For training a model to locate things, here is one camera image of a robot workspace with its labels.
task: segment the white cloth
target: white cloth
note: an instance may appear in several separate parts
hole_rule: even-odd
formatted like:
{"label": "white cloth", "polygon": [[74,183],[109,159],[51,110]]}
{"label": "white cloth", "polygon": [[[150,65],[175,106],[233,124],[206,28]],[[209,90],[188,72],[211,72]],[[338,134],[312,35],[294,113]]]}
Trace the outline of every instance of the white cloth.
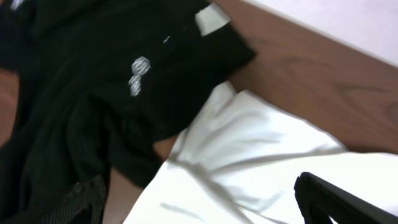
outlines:
{"label": "white cloth", "polygon": [[248,91],[218,86],[124,223],[303,223],[302,172],[398,214],[398,157],[336,139]]}

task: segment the white wall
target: white wall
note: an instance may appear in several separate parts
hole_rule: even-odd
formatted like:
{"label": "white wall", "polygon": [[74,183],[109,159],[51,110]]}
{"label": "white wall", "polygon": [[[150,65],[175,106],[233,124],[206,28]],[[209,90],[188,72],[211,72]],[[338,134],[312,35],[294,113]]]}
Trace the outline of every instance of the white wall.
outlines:
{"label": "white wall", "polygon": [[245,0],[398,66],[398,0]]}

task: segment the clothing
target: clothing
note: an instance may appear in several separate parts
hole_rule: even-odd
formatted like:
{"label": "clothing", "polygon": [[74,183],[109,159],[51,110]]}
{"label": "clothing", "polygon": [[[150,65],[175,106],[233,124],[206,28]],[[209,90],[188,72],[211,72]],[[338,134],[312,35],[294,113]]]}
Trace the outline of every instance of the clothing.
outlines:
{"label": "clothing", "polygon": [[107,181],[110,166],[145,187],[160,167],[152,144],[185,129],[254,57],[230,24],[202,36],[202,0],[10,4],[2,16],[12,15],[8,26],[31,54],[18,70],[14,133],[0,149],[0,221],[77,182]]}
{"label": "clothing", "polygon": [[398,215],[397,170],[397,155],[348,152],[307,121],[225,83],[124,223],[304,223],[294,190],[302,172]]}

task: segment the embroidered logo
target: embroidered logo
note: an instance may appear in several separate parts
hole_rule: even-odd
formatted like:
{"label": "embroidered logo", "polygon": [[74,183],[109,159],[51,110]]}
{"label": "embroidered logo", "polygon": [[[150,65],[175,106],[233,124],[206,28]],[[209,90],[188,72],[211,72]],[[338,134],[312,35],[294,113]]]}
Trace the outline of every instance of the embroidered logo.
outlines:
{"label": "embroidered logo", "polygon": [[12,4],[11,4],[11,9],[12,10],[17,10],[18,7],[24,2],[25,0],[13,0]]}
{"label": "embroidered logo", "polygon": [[134,74],[130,81],[131,96],[137,96],[141,91],[141,76],[147,73],[150,69],[149,60],[145,57],[139,57],[132,65],[131,70]]}

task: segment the black shirt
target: black shirt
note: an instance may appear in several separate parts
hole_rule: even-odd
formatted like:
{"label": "black shirt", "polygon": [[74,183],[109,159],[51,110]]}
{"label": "black shirt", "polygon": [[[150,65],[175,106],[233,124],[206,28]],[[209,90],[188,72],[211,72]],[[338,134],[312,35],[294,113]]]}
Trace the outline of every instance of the black shirt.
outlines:
{"label": "black shirt", "polygon": [[[25,0],[0,15],[29,48],[18,63],[17,122],[0,149],[0,221],[110,166],[141,187],[152,180],[152,144],[185,129],[212,89],[254,57],[229,24],[202,37],[195,14],[207,6]],[[132,96],[140,58],[150,69]]]}

